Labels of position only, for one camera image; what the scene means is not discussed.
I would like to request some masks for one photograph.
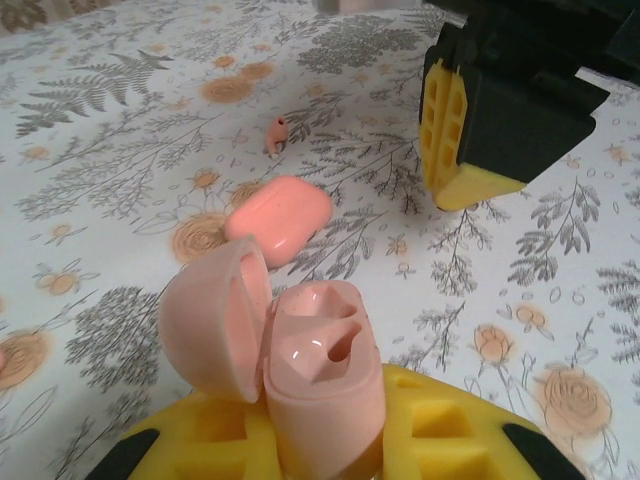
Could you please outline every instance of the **pink plastic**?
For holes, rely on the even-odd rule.
[[[289,127],[287,126],[287,120],[284,117],[276,118],[269,126],[264,139],[269,157],[272,159],[278,158],[278,146],[286,144],[288,138]]]
[[[169,361],[196,389],[255,402],[265,386],[289,476],[329,480],[380,458],[382,362],[350,283],[303,283],[272,302],[259,246],[247,236],[194,261],[169,283],[158,332]]]
[[[283,463],[300,469],[289,475],[338,478],[371,449],[386,419],[384,383],[356,287],[318,281],[282,293],[264,382],[276,435],[287,446]]]
[[[331,220],[333,203],[323,190],[283,175],[254,193],[225,222],[233,241],[254,235],[268,268],[289,263],[313,234]]]
[[[224,244],[189,264],[167,286],[158,335],[178,374],[198,390],[256,402],[269,275],[255,240]]]

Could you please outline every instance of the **yellow plastic base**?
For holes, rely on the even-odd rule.
[[[456,211],[483,200],[522,190],[517,180],[456,159],[467,113],[464,80],[434,64],[424,80],[420,150],[425,186],[436,205]]]
[[[470,393],[384,365],[387,421],[380,480],[538,480],[503,434],[532,423]],[[160,436],[129,480],[285,480],[264,398],[254,405],[194,393],[136,425]],[[354,468],[343,479],[361,479]]]

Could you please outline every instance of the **black plastic part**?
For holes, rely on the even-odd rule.
[[[626,1],[475,0],[464,27],[445,24],[424,74],[442,60],[463,78],[457,163],[529,183],[591,135],[609,92],[578,78],[580,68],[624,80],[640,72],[640,48],[619,47],[640,36],[640,26],[629,29],[640,10]],[[420,123],[424,95],[423,86]]]
[[[502,427],[540,480],[585,480],[584,475],[541,433],[508,423]]]
[[[127,480],[159,436],[147,429],[120,440],[85,480]]]

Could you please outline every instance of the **flower print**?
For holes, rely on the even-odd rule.
[[[171,239],[176,259],[188,264],[224,244],[226,219],[224,213],[207,212],[194,215],[180,225]]]
[[[243,145],[249,141],[249,137],[242,133],[242,129],[238,130],[234,136],[220,137],[221,140],[231,140],[231,147],[236,148],[238,145]]]
[[[580,168],[580,157],[572,157],[571,155],[567,155],[567,158],[565,159],[565,163],[567,164],[567,167],[569,167],[572,170],[578,170]]]
[[[71,225],[69,225],[68,223],[61,223],[51,229],[51,238],[45,242],[45,245],[55,243],[56,246],[59,246],[65,239],[71,237],[72,235],[77,235],[78,233],[84,232],[86,229],[87,227],[73,230],[71,228]]]
[[[267,45],[266,43],[258,43],[257,45],[253,46],[253,49],[256,52],[270,52],[271,51],[271,46]]]
[[[99,273],[81,273],[81,269],[76,268],[80,261],[80,258],[74,260],[61,271],[54,271],[44,263],[38,264],[38,273],[33,276],[36,279],[36,287],[47,290],[54,296],[64,295],[71,290],[78,293],[83,281],[100,276]]]
[[[411,266],[406,262],[400,262],[398,264],[398,271],[396,275],[401,275],[405,280],[408,279],[409,275],[413,275],[416,273],[416,270],[411,268]]]
[[[475,350],[482,360],[492,365],[501,365],[509,359],[513,342],[507,334],[494,325],[480,325],[474,332]]]
[[[374,125],[378,124],[378,119],[375,117],[372,117],[371,115],[363,115],[363,116],[356,115],[356,118],[360,120],[361,128],[364,128],[365,125],[369,125],[370,127],[373,127]]]
[[[14,333],[0,343],[5,367],[0,371],[0,391],[21,384],[45,362],[50,352],[49,337],[43,331]]]
[[[404,233],[397,237],[389,238],[389,249],[387,250],[387,257],[391,254],[402,255],[407,253],[407,241],[404,239]]]
[[[185,108],[187,108],[190,103],[191,103],[190,98],[182,96],[175,102],[169,104],[168,108],[171,111],[177,112],[179,110],[184,110]]]
[[[562,438],[593,437],[611,422],[611,400],[584,370],[554,366],[542,388],[544,418],[549,430]]]
[[[319,97],[324,93],[324,87],[319,83],[312,83],[307,87],[307,95],[310,97]]]
[[[46,147],[32,147],[22,152],[22,158],[27,161],[33,160],[46,160],[51,155],[51,152]]]
[[[524,333],[535,328],[544,337],[553,340],[554,336],[548,329],[547,316],[540,309],[532,305],[520,305],[516,308],[515,317],[524,325]]]
[[[364,84],[369,81],[369,75],[363,72],[358,72],[351,78],[353,79],[351,83],[359,83],[363,87]]]
[[[189,180],[193,182],[193,190],[208,190],[216,184],[219,178],[220,174],[216,170],[212,168],[201,168]]]
[[[149,50],[151,50],[155,54],[160,54],[167,50],[167,46],[164,43],[154,43],[149,46]]]
[[[213,61],[213,66],[216,68],[229,68],[234,63],[236,63],[236,59],[231,55],[223,55]]]
[[[240,76],[247,80],[261,80],[271,75],[273,70],[274,67],[271,63],[250,63],[240,69]]]
[[[260,190],[263,185],[264,184],[258,180],[238,185],[238,188],[236,188],[231,194],[231,205],[233,205],[233,208],[238,208],[244,202],[249,200],[249,197]]]
[[[624,147],[611,144],[611,146],[607,148],[605,152],[608,152],[611,156],[611,159],[620,166],[622,166],[624,162],[631,161],[631,155],[629,155],[628,150]]]
[[[238,103],[253,91],[251,82],[243,77],[222,77],[202,87],[202,96],[212,103]]]

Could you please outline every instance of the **table surface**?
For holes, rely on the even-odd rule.
[[[590,138],[524,192],[438,212],[417,111],[446,20],[130,0],[2,40],[3,479],[81,479],[189,392],[156,342],[158,297],[280,174],[336,208],[274,291],[348,279],[384,361],[534,421],[589,478],[640,478],[640,95],[590,77],[612,92]]]

